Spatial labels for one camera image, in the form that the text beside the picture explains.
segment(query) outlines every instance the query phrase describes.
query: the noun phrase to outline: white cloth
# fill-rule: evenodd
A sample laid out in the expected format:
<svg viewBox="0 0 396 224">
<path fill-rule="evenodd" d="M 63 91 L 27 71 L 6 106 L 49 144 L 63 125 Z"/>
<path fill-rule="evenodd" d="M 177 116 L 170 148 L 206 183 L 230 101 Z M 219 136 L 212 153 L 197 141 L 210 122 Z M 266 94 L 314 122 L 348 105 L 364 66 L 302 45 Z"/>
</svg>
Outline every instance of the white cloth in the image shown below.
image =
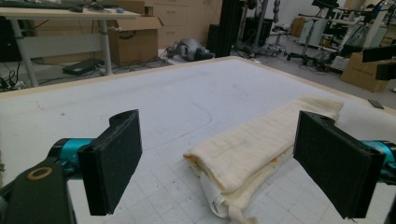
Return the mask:
<svg viewBox="0 0 396 224">
<path fill-rule="evenodd" d="M 337 119 L 342 106 L 340 101 L 305 96 L 206 140 L 184 158 L 196 175 L 204 173 L 219 189 L 224 199 L 221 206 L 228 207 L 231 219 L 257 223 L 255 218 L 244 218 L 242 210 L 260 185 L 291 156 L 300 111 Z"/>
</svg>

